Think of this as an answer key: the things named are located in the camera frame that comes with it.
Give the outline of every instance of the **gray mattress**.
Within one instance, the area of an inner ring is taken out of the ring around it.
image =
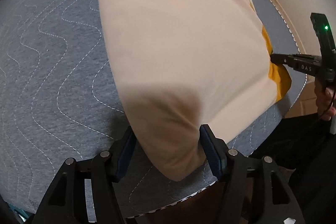
[[[274,52],[297,53],[271,1],[253,2]],[[105,52],[97,0],[0,0],[0,14],[0,194],[36,212],[66,158],[89,159],[108,149],[128,122]],[[289,72],[287,96],[230,147],[249,155],[276,127],[306,81],[304,74]],[[213,182],[207,164],[180,182],[170,181],[137,145],[115,192],[124,217],[132,217],[185,200]]]

